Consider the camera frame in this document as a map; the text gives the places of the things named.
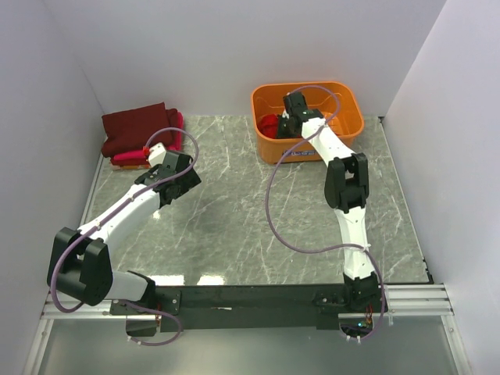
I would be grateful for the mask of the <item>red t shirt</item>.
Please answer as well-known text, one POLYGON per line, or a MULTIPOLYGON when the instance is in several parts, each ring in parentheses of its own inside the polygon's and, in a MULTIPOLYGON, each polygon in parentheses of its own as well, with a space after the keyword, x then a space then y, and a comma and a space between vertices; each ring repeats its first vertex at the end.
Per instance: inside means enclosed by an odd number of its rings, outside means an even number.
POLYGON ((272 139, 278 139, 278 128, 280 124, 280 116, 277 114, 265 115, 257 124, 259 132, 272 139))

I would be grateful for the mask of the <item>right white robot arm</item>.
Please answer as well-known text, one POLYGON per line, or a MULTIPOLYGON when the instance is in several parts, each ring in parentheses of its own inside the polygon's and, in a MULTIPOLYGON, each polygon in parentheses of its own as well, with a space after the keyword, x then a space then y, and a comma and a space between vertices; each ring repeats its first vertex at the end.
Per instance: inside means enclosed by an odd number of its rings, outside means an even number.
POLYGON ((305 96, 298 90, 284 96, 284 112, 279 120, 279 136, 302 139, 290 147, 278 160, 282 163, 292 152, 305 143, 313 146, 327 166, 324 195, 334 210, 341 230, 340 245, 323 250, 303 250, 279 241, 290 249, 304 254, 318 254, 333 249, 344 250, 343 300, 328 298, 327 302, 345 307, 353 312, 363 312, 384 296, 377 268, 370 259, 366 232, 366 202, 369 197, 368 159, 352 151, 331 130, 329 120, 317 109, 310 109, 305 96))

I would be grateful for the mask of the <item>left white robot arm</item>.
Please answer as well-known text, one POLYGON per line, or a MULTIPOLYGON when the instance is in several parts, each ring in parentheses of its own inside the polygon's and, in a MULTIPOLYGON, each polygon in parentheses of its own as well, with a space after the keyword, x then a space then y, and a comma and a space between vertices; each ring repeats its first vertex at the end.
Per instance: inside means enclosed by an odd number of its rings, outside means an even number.
POLYGON ((48 268, 51 295, 61 292, 90 306, 127 300, 140 314, 156 309, 155 281, 134 271, 115 271, 111 254, 136 226, 200 184, 194 163, 187 154, 168 151, 100 216, 76 230, 62 228, 48 268))

